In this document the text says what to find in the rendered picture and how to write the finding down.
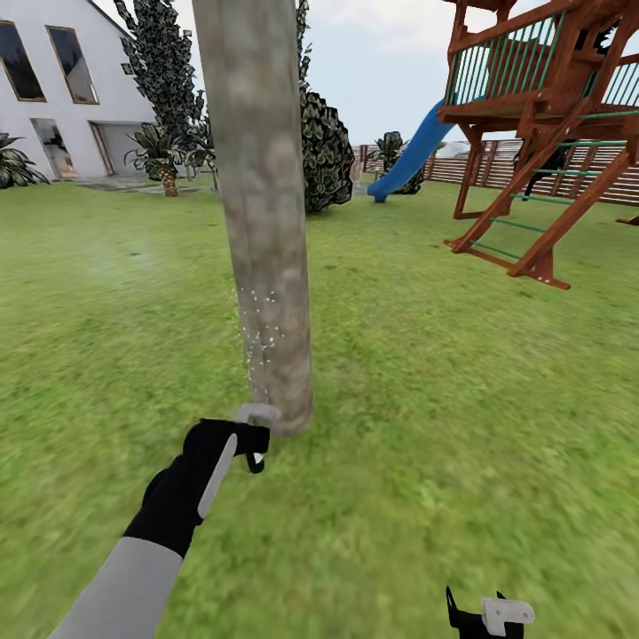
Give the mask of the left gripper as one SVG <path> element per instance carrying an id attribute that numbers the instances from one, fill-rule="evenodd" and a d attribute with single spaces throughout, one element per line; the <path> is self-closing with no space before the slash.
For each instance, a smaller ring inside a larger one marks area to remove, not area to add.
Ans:
<path id="1" fill-rule="evenodd" d="M 257 427 L 256 425 L 237 423 L 236 426 L 244 432 L 245 443 L 239 454 L 255 452 L 267 454 L 269 449 L 270 427 Z"/>

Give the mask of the pesticide atomizer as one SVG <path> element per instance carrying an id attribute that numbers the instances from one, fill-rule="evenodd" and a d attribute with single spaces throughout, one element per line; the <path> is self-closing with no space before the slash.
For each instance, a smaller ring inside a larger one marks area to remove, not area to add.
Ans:
<path id="1" fill-rule="evenodd" d="M 262 472 L 264 468 L 264 456 L 262 453 L 246 452 L 249 471 L 253 473 Z"/>

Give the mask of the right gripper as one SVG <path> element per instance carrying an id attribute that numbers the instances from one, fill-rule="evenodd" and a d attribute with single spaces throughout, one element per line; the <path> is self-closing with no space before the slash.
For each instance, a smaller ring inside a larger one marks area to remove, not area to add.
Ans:
<path id="1" fill-rule="evenodd" d="M 461 611 L 454 603 L 448 606 L 448 617 L 450 624 L 459 629 L 461 639 L 523 639 L 523 628 L 514 622 L 505 625 L 505 636 L 489 635 L 480 614 Z"/>

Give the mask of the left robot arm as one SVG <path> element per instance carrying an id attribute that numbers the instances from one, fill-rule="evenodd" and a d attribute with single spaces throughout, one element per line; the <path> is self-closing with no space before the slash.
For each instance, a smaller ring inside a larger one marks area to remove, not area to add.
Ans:
<path id="1" fill-rule="evenodd" d="M 243 403 L 235 422 L 201 418 L 187 432 L 183 454 L 148 484 L 142 509 L 101 569 L 48 639 L 154 639 L 170 591 L 232 458 L 267 454 L 280 410 Z"/>

